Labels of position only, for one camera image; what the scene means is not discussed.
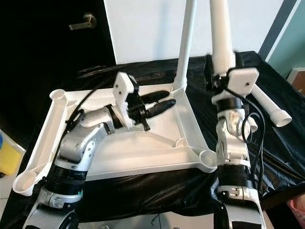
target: door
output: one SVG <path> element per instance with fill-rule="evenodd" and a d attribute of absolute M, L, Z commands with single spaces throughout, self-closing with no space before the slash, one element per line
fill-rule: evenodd
<path fill-rule="evenodd" d="M 115 65 L 103 0 L 9 1 L 3 8 L 0 124 L 26 145 L 50 106 L 49 93 L 83 69 Z M 70 30 L 85 13 L 94 28 Z"/>

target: door handle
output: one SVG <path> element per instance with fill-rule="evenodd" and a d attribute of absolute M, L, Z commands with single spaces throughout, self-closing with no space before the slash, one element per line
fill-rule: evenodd
<path fill-rule="evenodd" d="M 94 29 L 96 26 L 96 18 L 91 13 L 85 13 L 83 16 L 83 23 L 69 25 L 70 30 L 81 30 L 81 29 Z"/>

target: white plastic tray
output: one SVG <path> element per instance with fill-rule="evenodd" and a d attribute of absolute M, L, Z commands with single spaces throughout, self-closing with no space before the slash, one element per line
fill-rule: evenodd
<path fill-rule="evenodd" d="M 140 95 L 172 88 L 172 84 L 140 86 Z M 65 121 L 88 92 L 59 89 L 50 94 L 51 107 L 28 165 L 13 183 L 15 192 L 30 196 L 33 186 L 47 175 Z M 216 154 L 201 134 L 185 91 L 173 91 L 170 97 L 176 99 L 176 105 L 148 119 L 150 131 L 145 132 L 142 125 L 130 130 L 124 127 L 100 143 L 88 171 L 88 181 L 193 167 L 206 173 L 216 170 Z M 100 89 L 82 108 L 87 112 L 108 104 L 115 104 L 112 89 Z"/>

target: white pipe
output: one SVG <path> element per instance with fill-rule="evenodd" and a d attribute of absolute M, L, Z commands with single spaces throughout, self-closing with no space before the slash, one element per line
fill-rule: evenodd
<path fill-rule="evenodd" d="M 230 68 L 235 67 L 227 0 L 210 0 L 210 10 L 214 73 L 226 75 Z"/>
<path fill-rule="evenodd" d="M 174 80 L 173 90 L 186 89 L 186 72 L 189 63 L 192 35 L 195 22 L 197 0 L 187 0 L 185 5 L 182 37 L 180 44 L 177 75 Z"/>
<path fill-rule="evenodd" d="M 256 84 L 254 85 L 251 94 L 267 111 L 271 121 L 277 127 L 282 127 L 291 122 L 291 116 L 286 111 L 279 108 Z"/>
<path fill-rule="evenodd" d="M 250 117 L 250 116 L 248 117 L 248 122 L 250 124 L 250 128 L 251 128 L 252 133 L 257 131 L 258 126 L 257 126 L 255 120 L 252 117 Z"/>

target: black plastic sheet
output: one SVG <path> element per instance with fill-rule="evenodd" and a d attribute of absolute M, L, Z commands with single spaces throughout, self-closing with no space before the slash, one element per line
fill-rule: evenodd
<path fill-rule="evenodd" d="M 305 98 L 283 79 L 255 52 L 241 53 L 245 66 L 260 72 L 257 84 L 293 118 L 285 127 L 275 127 L 264 113 L 264 177 L 260 190 L 262 206 L 272 207 L 305 192 Z M 189 61 L 186 94 L 201 132 L 210 149 L 217 143 L 216 108 L 211 104 L 212 93 L 204 85 L 206 57 Z M 176 75 L 177 59 L 117 65 L 111 68 L 93 68 L 80 72 L 75 80 L 61 83 L 67 91 L 88 90 L 101 80 L 104 87 L 112 87 L 118 71 L 133 75 L 139 85 L 172 83 Z M 253 158 L 258 145 L 254 133 L 249 146 Z M 35 144 L 39 128 L 33 134 L 20 172 L 24 170 Z M 143 174 L 86 182 L 83 200 L 77 209 L 83 222 L 120 219 L 139 214 L 174 211 L 182 215 L 203 215 L 214 211 L 217 171 L 206 174 L 199 169 Z M 30 207 L 24 211 L 30 198 L 11 192 L 1 219 L 0 228 L 21 228 Z M 18 222 L 12 224 L 19 216 Z"/>

